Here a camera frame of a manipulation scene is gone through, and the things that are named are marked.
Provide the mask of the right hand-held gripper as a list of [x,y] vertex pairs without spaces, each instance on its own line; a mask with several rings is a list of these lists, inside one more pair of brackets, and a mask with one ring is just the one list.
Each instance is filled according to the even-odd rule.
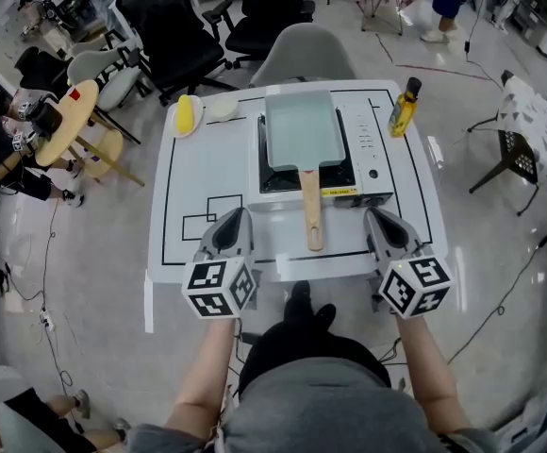
[[363,224],[375,265],[368,278],[373,311],[385,303],[392,313],[411,319],[437,310],[454,285],[445,259],[394,213],[369,207]]

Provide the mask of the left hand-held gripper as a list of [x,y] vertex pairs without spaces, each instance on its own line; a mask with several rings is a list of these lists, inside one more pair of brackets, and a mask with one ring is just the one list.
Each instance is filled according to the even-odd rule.
[[205,232],[181,284],[198,318],[240,316],[257,290],[253,251],[252,217],[244,207],[226,213]]

